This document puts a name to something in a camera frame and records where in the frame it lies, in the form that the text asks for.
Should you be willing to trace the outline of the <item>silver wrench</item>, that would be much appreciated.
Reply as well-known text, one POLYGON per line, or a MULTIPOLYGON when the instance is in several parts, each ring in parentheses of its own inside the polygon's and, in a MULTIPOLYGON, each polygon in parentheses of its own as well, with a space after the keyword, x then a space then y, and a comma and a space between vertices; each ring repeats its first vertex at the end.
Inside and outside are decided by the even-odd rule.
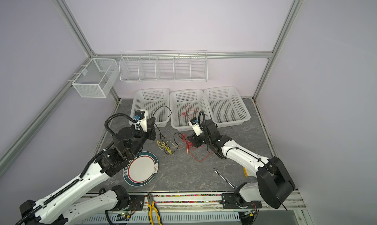
POLYGON ((226 183, 228 183, 233 189, 236 188, 236 185, 233 184, 227 177, 225 177, 216 167, 213 168, 213 171, 219 175, 226 183))

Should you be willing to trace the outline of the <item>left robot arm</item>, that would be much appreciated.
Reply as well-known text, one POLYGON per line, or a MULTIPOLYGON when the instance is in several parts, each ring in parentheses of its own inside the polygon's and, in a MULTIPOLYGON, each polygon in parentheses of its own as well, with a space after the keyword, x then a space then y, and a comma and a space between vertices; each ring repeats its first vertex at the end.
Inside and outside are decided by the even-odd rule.
POLYGON ((20 206, 19 225, 68 225, 85 219, 100 211, 123 210, 132 200, 123 186, 77 203, 95 186, 116 175, 136 159, 147 140, 156 139, 155 117, 138 110, 135 117, 124 113, 108 117, 104 123, 113 141, 92 157, 83 171, 50 195, 37 201, 28 200, 20 206))

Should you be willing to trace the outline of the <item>yellow handled pliers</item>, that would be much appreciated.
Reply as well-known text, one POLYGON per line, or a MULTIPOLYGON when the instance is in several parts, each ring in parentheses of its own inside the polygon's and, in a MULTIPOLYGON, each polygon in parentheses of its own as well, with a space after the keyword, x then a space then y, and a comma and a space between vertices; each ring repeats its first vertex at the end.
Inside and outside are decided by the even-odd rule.
POLYGON ((160 212, 155 205, 154 197, 151 193, 147 193, 147 200, 148 200, 148 220, 149 220, 150 225, 154 225, 153 213, 156 214, 158 224, 163 225, 160 212))

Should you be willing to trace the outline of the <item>green rimmed white plate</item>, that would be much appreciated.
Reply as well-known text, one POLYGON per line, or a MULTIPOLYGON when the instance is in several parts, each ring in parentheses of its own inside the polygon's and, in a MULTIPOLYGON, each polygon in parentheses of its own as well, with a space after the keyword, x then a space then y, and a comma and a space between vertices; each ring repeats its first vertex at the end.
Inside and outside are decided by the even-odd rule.
POLYGON ((139 157, 131 161, 124 168, 123 178, 127 184, 133 187, 141 187, 150 183, 157 175, 159 161, 155 154, 142 151, 139 157))

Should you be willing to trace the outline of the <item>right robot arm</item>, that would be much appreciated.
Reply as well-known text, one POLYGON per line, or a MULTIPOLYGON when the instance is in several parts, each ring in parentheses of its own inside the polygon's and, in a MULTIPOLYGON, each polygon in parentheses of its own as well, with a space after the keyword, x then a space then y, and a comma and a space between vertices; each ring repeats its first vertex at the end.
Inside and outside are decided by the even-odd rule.
POLYGON ((234 139, 222 135, 212 120, 193 118, 189 126, 194 133, 188 140, 194 147, 206 145, 221 159, 230 159, 241 165, 257 179, 256 183, 245 182, 235 188, 235 202, 230 206, 247 207, 255 200, 263 200, 274 209, 280 208, 296 189, 296 186, 280 158, 261 156, 241 146, 234 139))

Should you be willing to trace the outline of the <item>right white plastic basket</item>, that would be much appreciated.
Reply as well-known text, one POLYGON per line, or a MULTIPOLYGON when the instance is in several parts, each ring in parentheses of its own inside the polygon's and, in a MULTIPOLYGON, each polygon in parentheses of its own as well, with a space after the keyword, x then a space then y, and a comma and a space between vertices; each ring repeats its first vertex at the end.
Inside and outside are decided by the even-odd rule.
POLYGON ((217 87, 204 90, 213 122, 219 127, 241 125, 251 116, 235 87, 217 87))

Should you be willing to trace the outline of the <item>white yellow work glove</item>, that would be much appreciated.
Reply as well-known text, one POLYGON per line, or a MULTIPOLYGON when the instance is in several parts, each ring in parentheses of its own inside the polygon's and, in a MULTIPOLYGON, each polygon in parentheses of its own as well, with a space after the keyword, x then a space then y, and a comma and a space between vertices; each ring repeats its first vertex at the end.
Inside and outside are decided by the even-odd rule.
POLYGON ((254 173, 250 170, 248 170, 246 167, 243 168, 243 172, 244 172, 244 175, 246 177, 253 177, 254 176, 254 173))

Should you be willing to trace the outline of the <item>white plastic basket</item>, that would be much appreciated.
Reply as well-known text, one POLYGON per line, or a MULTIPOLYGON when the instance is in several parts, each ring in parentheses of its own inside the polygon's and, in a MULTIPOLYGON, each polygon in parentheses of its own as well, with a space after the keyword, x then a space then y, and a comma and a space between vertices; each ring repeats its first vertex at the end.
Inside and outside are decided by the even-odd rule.
POLYGON ((200 111, 210 119, 209 103, 203 90, 191 89, 171 92, 169 95, 170 109, 172 111, 171 126, 179 132, 189 131, 189 121, 198 117, 200 111))
POLYGON ((241 125, 251 116, 235 87, 217 87, 204 90, 213 122, 219 127, 241 125))
POLYGON ((171 115, 169 90, 167 88, 155 88, 137 91, 133 100, 131 118, 134 117, 135 111, 139 109, 147 110, 148 118, 154 116, 157 127, 166 127, 171 115))

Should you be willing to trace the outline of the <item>middle white plastic basket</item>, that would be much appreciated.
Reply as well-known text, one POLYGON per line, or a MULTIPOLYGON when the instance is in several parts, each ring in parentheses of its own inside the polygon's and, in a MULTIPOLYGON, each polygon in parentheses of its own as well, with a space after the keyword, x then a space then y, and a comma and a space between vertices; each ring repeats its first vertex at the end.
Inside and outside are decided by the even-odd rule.
POLYGON ((210 119, 209 103, 203 90, 191 89, 171 92, 169 95, 170 109, 172 111, 171 126, 179 132, 189 131, 189 121, 198 117, 200 111, 210 119))

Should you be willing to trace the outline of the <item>left white plastic basket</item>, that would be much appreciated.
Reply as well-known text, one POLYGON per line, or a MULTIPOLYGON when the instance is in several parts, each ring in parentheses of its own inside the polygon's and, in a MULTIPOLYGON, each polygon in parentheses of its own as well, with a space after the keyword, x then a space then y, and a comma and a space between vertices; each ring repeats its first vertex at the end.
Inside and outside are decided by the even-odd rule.
POLYGON ((131 118, 134 117, 135 111, 139 109, 147 110, 148 118, 154 116, 157 127, 166 127, 171 115, 169 90, 167 88, 155 88, 137 91, 133 100, 131 118))

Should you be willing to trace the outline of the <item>white mesh wall box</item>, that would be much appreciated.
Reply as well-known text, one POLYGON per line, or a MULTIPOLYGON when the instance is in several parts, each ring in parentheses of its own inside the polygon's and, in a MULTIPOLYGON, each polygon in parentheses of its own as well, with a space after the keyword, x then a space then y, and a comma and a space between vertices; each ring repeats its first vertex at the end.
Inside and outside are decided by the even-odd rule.
POLYGON ((92 58, 72 85, 81 97, 106 98, 118 76, 119 67, 115 59, 92 58))

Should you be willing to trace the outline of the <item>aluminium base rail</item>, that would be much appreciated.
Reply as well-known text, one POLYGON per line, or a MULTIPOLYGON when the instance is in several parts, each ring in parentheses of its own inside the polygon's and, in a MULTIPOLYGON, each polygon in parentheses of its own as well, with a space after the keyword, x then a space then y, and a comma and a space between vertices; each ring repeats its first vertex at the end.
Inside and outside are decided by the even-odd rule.
MULTIPOLYGON (((265 201, 258 199, 246 207, 238 207, 235 196, 230 191, 220 192, 181 192, 181 193, 153 193, 154 202, 160 214, 163 213, 215 213, 221 211, 263 211, 274 210, 265 201)), ((113 217, 130 214, 132 217, 148 212, 146 193, 131 193, 131 205, 126 209, 110 209, 113 217)))

